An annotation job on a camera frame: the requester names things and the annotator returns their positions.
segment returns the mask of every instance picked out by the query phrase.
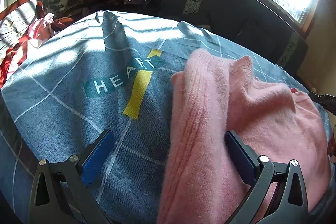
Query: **blue gripper pad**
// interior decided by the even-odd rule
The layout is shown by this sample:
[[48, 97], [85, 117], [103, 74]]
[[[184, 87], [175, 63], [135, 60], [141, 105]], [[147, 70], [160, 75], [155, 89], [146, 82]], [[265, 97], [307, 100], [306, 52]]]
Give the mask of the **blue gripper pad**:
[[245, 145], [241, 138], [232, 130], [225, 133], [224, 141], [230, 159], [243, 182], [251, 186], [255, 185], [260, 168], [257, 154], [250, 146]]
[[101, 167], [112, 151], [114, 147], [113, 132], [111, 130], [104, 130], [97, 140], [90, 146], [95, 147], [82, 167], [81, 178], [85, 186], [93, 183], [97, 175], [100, 173]]

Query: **beige wall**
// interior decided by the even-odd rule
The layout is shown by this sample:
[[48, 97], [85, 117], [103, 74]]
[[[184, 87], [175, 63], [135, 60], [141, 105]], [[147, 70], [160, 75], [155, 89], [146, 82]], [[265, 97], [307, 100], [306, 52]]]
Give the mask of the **beige wall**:
[[[298, 75], [320, 94], [336, 96], [336, 0], [319, 0], [317, 17], [306, 40], [309, 49]], [[335, 116], [329, 115], [335, 125]]]

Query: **gray sofa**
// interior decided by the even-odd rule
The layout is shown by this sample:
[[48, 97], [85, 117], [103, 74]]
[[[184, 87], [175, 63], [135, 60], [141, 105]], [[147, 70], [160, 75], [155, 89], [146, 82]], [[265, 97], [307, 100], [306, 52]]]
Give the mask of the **gray sofa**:
[[298, 33], [257, 0], [162, 0], [159, 16], [210, 29], [290, 75], [296, 74], [308, 49]]

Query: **pink fabric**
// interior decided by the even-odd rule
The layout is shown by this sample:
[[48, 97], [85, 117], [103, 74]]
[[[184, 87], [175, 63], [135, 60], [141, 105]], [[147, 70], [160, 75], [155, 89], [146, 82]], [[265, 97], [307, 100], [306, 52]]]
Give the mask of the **pink fabric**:
[[[220, 223], [248, 191], [232, 164], [223, 136], [234, 130], [257, 154], [288, 163], [297, 159], [309, 210], [330, 182], [327, 140], [307, 94], [253, 77], [252, 60], [228, 60], [196, 50], [185, 70], [172, 76], [171, 149], [158, 224]], [[272, 198], [268, 191], [256, 219]]]
[[19, 49], [12, 57], [12, 61], [7, 72], [7, 80], [24, 60], [26, 60], [29, 56], [34, 55], [41, 45], [54, 36], [54, 31], [50, 26], [51, 22], [53, 22], [53, 17], [54, 15], [49, 13], [44, 18], [36, 20], [29, 26], [27, 35], [30, 39], [20, 44]]

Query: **pink garment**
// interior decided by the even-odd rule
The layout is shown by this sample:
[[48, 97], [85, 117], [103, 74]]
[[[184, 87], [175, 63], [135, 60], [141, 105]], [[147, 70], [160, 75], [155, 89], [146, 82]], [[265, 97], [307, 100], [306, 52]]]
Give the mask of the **pink garment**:
[[[234, 130], [257, 154], [288, 163], [297, 159], [312, 210], [330, 182], [327, 140], [307, 94], [253, 77], [252, 60], [194, 51], [172, 76], [171, 148], [158, 224], [223, 224], [247, 193], [224, 144]], [[263, 217], [276, 183], [255, 220]]]
[[30, 39], [23, 42], [12, 57], [6, 80], [11, 77], [24, 60], [34, 55], [41, 45], [54, 36], [55, 33], [50, 26], [51, 22], [53, 22], [53, 17], [54, 15], [49, 13], [44, 18], [36, 20], [29, 26], [27, 35]]

